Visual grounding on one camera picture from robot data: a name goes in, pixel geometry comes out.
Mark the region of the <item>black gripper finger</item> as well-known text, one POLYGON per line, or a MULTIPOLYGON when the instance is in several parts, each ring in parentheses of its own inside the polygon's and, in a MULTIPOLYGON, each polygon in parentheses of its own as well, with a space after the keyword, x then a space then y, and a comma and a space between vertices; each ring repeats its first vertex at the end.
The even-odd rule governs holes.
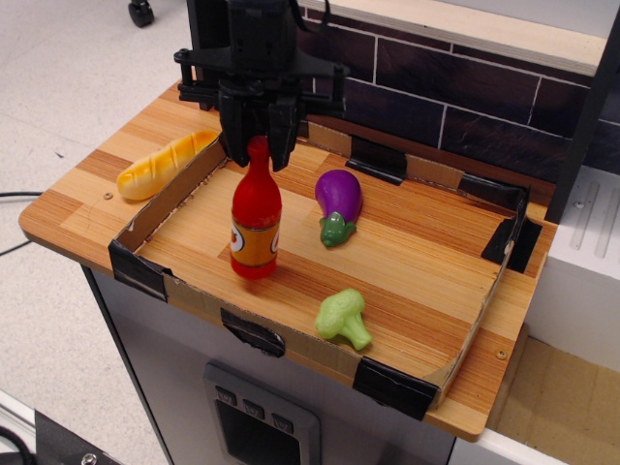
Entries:
POLYGON ((219 91, 220 123, 230 158, 239 166, 246 167, 250 162, 247 153, 249 136, 249 110, 243 98, 225 90, 219 91))
POLYGON ((284 169, 295 149, 300 121, 299 105, 296 96, 280 95, 268 107, 268 144, 274 171, 284 169))

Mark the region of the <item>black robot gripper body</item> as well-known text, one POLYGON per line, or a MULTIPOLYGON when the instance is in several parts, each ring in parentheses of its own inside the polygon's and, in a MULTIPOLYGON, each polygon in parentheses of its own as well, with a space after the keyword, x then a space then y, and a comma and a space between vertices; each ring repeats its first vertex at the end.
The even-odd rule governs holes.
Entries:
POLYGON ((341 116, 344 80, 349 69, 311 56, 297 46, 297 32, 322 33, 330 5, 320 23, 308 23, 296 1, 189 1, 192 48, 174 54, 181 67, 182 101, 218 105, 226 91, 255 108, 293 95, 300 116, 341 116))

